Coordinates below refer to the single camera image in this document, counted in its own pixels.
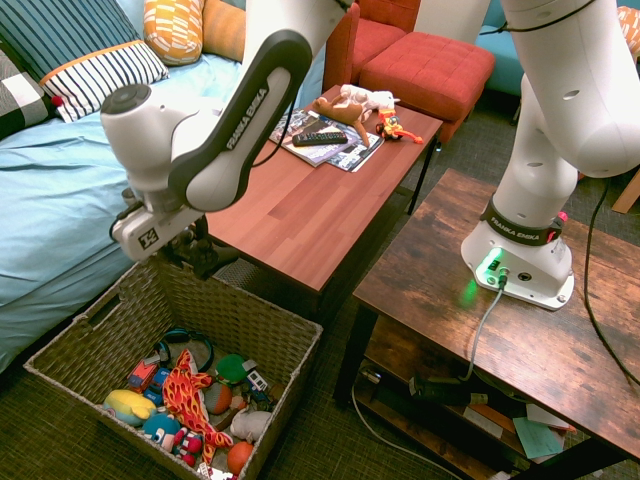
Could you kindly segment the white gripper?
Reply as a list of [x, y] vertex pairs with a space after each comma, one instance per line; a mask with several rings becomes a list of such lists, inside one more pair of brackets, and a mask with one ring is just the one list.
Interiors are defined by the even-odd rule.
[[167, 245], [167, 259], [171, 263], [184, 263], [185, 245], [173, 238], [194, 222], [196, 246], [208, 250], [208, 221], [203, 215], [185, 206], [169, 213], [152, 212], [142, 202], [135, 202], [116, 216], [110, 236], [134, 261], [144, 260]]

